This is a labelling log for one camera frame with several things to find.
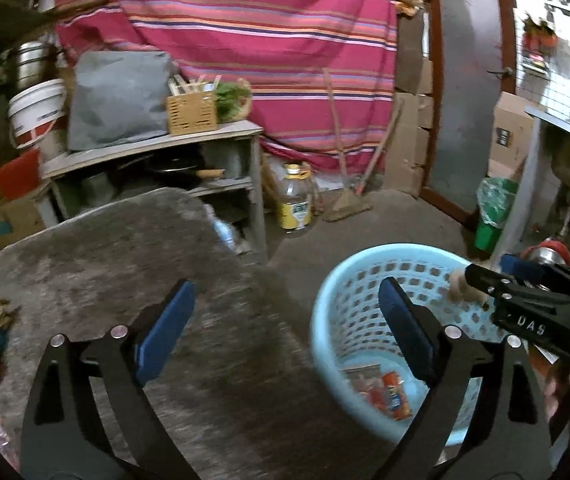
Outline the orange snack packet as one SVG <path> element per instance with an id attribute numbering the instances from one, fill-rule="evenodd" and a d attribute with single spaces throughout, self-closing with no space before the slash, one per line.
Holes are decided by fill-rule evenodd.
<path id="1" fill-rule="evenodd" d="M 385 374 L 381 380 L 387 391 L 387 410 L 391 418 L 395 420 L 409 419 L 412 416 L 412 410 L 400 375 L 393 370 Z"/>

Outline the brown paper ball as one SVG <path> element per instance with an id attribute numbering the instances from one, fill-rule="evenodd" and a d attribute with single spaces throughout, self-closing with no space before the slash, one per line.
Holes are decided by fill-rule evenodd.
<path id="1" fill-rule="evenodd" d="M 460 268 L 452 271 L 449 276 L 448 298 L 452 302 L 476 302 L 484 304 L 487 295 L 468 284 L 465 278 L 465 269 Z"/>

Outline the grey shaggy table rug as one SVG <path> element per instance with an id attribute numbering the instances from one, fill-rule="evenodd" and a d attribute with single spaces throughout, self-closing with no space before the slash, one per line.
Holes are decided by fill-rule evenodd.
<path id="1" fill-rule="evenodd" d="M 184 192 L 1 250 L 0 300 L 0 479 L 370 479 L 390 455 L 323 386 L 279 276 Z"/>

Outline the light blue plastic basket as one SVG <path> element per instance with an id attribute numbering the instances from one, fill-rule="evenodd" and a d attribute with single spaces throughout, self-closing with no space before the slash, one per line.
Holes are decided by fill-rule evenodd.
<path id="1" fill-rule="evenodd" d="M 413 413 L 427 393 L 424 382 L 409 370 L 378 307 L 381 280 L 396 278 L 413 304 L 430 309 L 440 324 L 458 326 L 473 339 L 499 342 L 506 332 L 490 321 L 493 304 L 448 298 L 450 274 L 468 263 L 432 246 L 386 244 L 338 263 L 322 283 L 310 324 L 315 369 L 343 410 L 375 436 L 396 444 L 411 420 L 395 420 L 373 408 L 349 384 L 348 368 L 375 365 L 382 373 L 398 373 Z"/>

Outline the cardboard box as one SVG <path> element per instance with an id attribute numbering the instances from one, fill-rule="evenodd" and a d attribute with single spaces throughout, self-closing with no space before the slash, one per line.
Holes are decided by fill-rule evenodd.
<path id="1" fill-rule="evenodd" d="M 502 92 L 494 107 L 494 125 L 488 159 L 488 176 L 513 179 L 527 158 L 534 118 L 526 112 L 530 102 Z"/>

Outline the red plastic basin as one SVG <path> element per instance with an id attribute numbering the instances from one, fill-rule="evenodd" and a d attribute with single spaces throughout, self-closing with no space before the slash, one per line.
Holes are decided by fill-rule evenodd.
<path id="1" fill-rule="evenodd" d="M 6 200 L 16 200 L 41 185 L 40 151 L 29 150 L 0 166 L 0 192 Z"/>

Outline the yellow label oil bottle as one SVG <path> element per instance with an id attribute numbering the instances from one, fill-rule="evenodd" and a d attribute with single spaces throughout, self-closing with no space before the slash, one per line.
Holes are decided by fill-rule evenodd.
<path id="1" fill-rule="evenodd" d="M 310 171 L 298 162 L 285 162 L 279 182 L 279 226 L 287 232 L 303 231 L 312 220 Z"/>

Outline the wooden framed door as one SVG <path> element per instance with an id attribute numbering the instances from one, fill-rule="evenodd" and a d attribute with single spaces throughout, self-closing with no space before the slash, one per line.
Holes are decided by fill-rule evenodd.
<path id="1" fill-rule="evenodd" d="M 494 105 L 515 91 L 515 0 L 432 0 L 434 122 L 421 197 L 469 226 Z"/>

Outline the white side table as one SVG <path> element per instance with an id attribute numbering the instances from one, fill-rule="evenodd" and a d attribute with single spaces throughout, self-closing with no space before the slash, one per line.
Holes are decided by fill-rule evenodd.
<path id="1" fill-rule="evenodd" d="M 263 128 L 241 120 L 217 130 L 64 153 L 40 166 L 55 185 L 65 217 L 104 200 L 121 200 L 156 188 L 177 188 L 217 207 L 261 262 L 268 260 L 262 198 Z"/>

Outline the white plastic bucket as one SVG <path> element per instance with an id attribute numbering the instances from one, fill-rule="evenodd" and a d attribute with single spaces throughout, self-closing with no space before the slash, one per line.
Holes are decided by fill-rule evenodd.
<path id="1" fill-rule="evenodd" d="M 9 136 L 18 150 L 30 148 L 64 122 L 67 88 L 61 78 L 35 84 L 8 103 Z"/>

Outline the green leafy vegetable bag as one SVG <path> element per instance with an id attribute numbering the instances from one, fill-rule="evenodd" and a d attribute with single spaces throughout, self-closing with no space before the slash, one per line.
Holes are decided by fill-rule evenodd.
<path id="1" fill-rule="evenodd" d="M 220 82 L 215 88 L 215 108 L 220 124 L 246 119 L 252 105 L 251 85 L 243 78 Z"/>

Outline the red striped hanging cloth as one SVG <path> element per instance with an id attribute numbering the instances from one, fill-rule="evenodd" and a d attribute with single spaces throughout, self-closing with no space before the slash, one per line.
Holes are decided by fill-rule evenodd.
<path id="1" fill-rule="evenodd" d="M 70 61 L 159 50 L 187 79 L 247 80 L 264 151 L 317 170 L 362 171 L 392 111 L 392 0 L 107 0 L 57 32 Z"/>

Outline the steel stock pot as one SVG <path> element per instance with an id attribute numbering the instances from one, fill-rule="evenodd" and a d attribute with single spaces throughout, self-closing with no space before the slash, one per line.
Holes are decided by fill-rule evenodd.
<path id="1" fill-rule="evenodd" d="M 43 41 L 28 41 L 12 50 L 9 71 L 17 92 L 56 76 L 58 50 Z"/>

